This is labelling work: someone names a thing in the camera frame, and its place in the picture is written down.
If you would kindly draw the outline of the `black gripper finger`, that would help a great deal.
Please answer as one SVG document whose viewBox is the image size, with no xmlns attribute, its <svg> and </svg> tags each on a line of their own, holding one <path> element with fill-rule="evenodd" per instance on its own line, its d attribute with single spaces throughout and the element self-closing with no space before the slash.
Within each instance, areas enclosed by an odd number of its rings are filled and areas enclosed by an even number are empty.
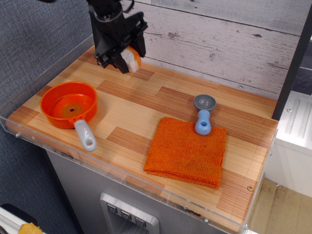
<svg viewBox="0 0 312 234">
<path fill-rule="evenodd" d="M 141 58 L 145 57 L 146 47 L 145 47 L 145 39 L 142 32 L 134 36 L 131 42 L 131 46 L 138 52 Z"/>
<path fill-rule="evenodd" d="M 111 64 L 120 70 L 122 73 L 128 73 L 129 69 L 125 62 L 125 60 L 122 58 L 121 54 L 113 55 L 111 57 Z"/>
</svg>

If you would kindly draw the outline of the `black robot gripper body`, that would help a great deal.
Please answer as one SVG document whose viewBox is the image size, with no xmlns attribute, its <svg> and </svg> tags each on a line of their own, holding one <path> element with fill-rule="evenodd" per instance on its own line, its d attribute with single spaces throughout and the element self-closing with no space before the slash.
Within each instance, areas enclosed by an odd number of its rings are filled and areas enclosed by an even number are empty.
<svg viewBox="0 0 312 234">
<path fill-rule="evenodd" d="M 94 57 L 102 67 L 111 64 L 111 57 L 131 46 L 134 36 L 143 33 L 148 27 L 143 12 L 125 18 L 122 10 L 112 15 L 98 16 L 91 9 L 90 19 L 95 45 Z"/>
</svg>

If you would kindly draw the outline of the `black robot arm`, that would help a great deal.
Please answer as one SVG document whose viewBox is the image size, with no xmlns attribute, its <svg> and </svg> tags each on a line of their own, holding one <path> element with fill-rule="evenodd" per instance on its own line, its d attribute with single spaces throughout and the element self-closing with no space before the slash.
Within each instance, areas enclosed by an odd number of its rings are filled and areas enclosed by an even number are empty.
<svg viewBox="0 0 312 234">
<path fill-rule="evenodd" d="M 89 0 L 95 52 L 94 57 L 102 67 L 109 64 L 122 73 L 135 73 L 141 68 L 141 58 L 146 48 L 143 32 L 147 29 L 144 13 L 137 12 L 127 18 L 134 2 L 123 10 L 118 0 Z"/>
</svg>

